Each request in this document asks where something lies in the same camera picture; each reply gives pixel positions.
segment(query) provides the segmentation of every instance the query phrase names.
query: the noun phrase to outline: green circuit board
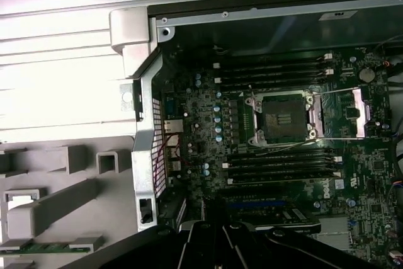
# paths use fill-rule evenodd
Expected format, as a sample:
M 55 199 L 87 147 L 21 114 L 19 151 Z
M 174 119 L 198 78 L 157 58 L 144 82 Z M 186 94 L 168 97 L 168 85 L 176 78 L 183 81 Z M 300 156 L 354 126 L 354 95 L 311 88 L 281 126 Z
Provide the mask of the green circuit board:
M 304 59 L 324 53 L 280 54 L 271 59 Z M 385 203 L 390 179 L 394 176 L 390 157 L 393 133 L 390 130 L 386 67 L 366 48 L 331 50 L 330 53 L 331 77 L 324 84 L 310 86 L 309 91 L 336 91 L 321 95 L 324 136 L 342 139 L 319 140 L 295 150 L 332 149 L 339 157 L 339 174 L 335 178 L 276 182 L 276 186 L 283 188 L 278 198 L 297 202 L 318 218 L 344 217 L 348 233 L 346 240 L 349 241 L 344 250 L 384 264 L 385 232 L 396 229 Z M 364 68 L 375 71 L 375 78 L 369 84 L 358 77 Z M 182 74 L 175 85 L 168 84 L 162 95 L 165 119 L 183 120 L 179 151 L 185 162 L 181 163 L 180 169 L 172 169 L 168 164 L 167 175 L 187 186 L 189 219 L 200 218 L 203 196 L 234 187 L 228 183 L 227 171 L 223 168 L 228 155 L 262 150 L 262 147 L 248 144 L 255 134 L 256 121 L 253 108 L 246 104 L 246 100 L 259 92 L 254 92 L 253 87 L 244 91 L 222 92 L 216 77 L 211 66 L 195 65 L 188 74 Z M 362 100 L 368 105 L 374 123 L 366 128 L 365 138 L 360 140 L 353 139 L 357 133 L 351 88 L 361 89 Z M 283 98 L 272 96 L 265 101 L 275 104 Z M 282 143 L 281 140 L 275 138 L 272 142 Z M 299 141 L 301 138 L 296 135 L 288 138 L 287 142 Z M 265 151 L 275 151 L 275 147 L 267 147 Z M 269 188 L 272 184 L 262 186 Z

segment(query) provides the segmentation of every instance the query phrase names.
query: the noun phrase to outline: capacitor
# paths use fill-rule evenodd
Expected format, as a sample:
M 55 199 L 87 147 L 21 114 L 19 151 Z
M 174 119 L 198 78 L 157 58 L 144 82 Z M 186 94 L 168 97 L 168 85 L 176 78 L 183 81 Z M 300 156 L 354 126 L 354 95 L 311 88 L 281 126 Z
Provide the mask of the capacitor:
M 358 77 L 361 81 L 365 82 L 365 83 L 370 83 L 375 79 L 375 72 L 373 71 L 373 69 L 370 68 L 364 68 L 360 71 L 360 73 L 358 74 Z
M 347 203 L 347 205 L 348 205 L 349 207 L 355 207 L 355 206 L 357 205 L 357 203 L 356 203 L 354 200 L 350 199 L 350 198 L 348 198 L 348 199 L 346 200 L 346 203 Z

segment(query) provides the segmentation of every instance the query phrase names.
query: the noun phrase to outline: ram slot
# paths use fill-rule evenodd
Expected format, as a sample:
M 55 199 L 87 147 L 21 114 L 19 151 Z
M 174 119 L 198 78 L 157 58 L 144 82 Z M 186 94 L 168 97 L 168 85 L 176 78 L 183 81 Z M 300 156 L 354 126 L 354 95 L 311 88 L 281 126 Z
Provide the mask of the ram slot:
M 305 62 L 275 62 L 274 64 L 224 64 L 217 71 L 217 83 L 222 91 L 247 89 L 284 88 L 320 84 L 326 81 L 327 72 L 323 62 L 307 60 Z
M 314 171 L 314 172 L 298 172 L 271 176 L 249 176 L 228 178 L 228 185 L 259 185 L 263 183 L 282 182 L 282 181 L 300 181 L 335 178 L 332 170 L 329 171 Z

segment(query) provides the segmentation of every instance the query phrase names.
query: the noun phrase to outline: cable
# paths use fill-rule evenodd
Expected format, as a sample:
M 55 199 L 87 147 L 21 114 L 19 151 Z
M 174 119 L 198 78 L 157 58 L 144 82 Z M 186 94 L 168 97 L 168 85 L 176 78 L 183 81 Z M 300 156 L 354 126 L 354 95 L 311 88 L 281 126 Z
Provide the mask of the cable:
M 392 140 L 392 146 L 390 148 L 390 152 L 392 154 L 392 161 L 393 161 L 393 166 L 395 169 L 395 176 L 399 179 L 403 180 L 403 172 L 399 166 L 399 161 L 397 160 L 397 144 L 403 140 L 403 134 L 398 135 L 395 139 Z
M 394 188 L 403 188 L 403 182 L 402 181 L 396 181 L 392 184 L 392 186 L 389 188 L 388 193 L 386 194 L 386 208 L 388 210 L 388 213 L 392 216 L 395 216 L 394 211 L 392 211 L 392 209 L 390 209 L 390 196 L 392 195 L 393 189 Z
M 403 37 L 403 34 L 396 35 L 396 36 L 393 36 L 393 37 L 391 37 L 391 38 L 389 38 L 389 39 L 386 39 L 385 41 L 382 41 L 381 43 L 379 43 L 379 44 L 372 50 L 372 52 L 373 52 L 374 54 L 377 54 L 377 50 L 378 50 L 382 45 L 384 45 L 385 43 L 391 42 L 391 41 L 393 41 L 393 40 L 395 40 L 395 39 L 397 39 L 397 38 L 400 38 L 400 37 Z
M 392 88 L 403 88 L 403 83 L 389 81 L 388 85 Z
M 159 156 L 161 155 L 161 151 L 164 150 L 165 145 L 168 143 L 168 141 L 170 140 L 170 138 L 172 138 L 175 134 L 173 135 L 169 135 L 168 138 L 166 138 L 166 140 L 164 141 L 164 143 L 162 143 L 162 145 L 160 146 L 160 148 L 157 151 L 157 157 L 156 157 L 156 161 L 154 162 L 154 165 L 152 167 L 152 172 L 154 173 L 157 170 L 157 166 L 159 163 Z
M 403 124 L 403 115 L 402 115 L 402 117 L 400 118 L 399 122 L 397 122 L 397 125 L 396 125 L 396 134 L 399 134 L 399 130 L 400 130 L 400 127 L 402 126 L 402 124 Z
M 291 149 L 291 148 L 294 148 L 294 147 L 303 146 L 303 145 L 306 145 L 306 144 L 315 142 L 316 140 L 320 140 L 320 139 L 309 139 L 309 140 L 306 140 L 306 141 L 301 142 L 301 143 L 296 143 L 296 144 L 294 144 L 294 145 L 284 147 L 284 148 L 282 148 L 282 149 L 277 149 L 277 150 L 275 150 L 275 151 L 269 151 L 269 152 L 265 152 L 264 154 L 256 154 L 256 155 L 257 155 L 257 156 L 265 156 L 265 155 L 267 155 L 267 154 L 274 154 L 275 152 L 287 151 L 287 150 L 289 150 L 289 149 Z

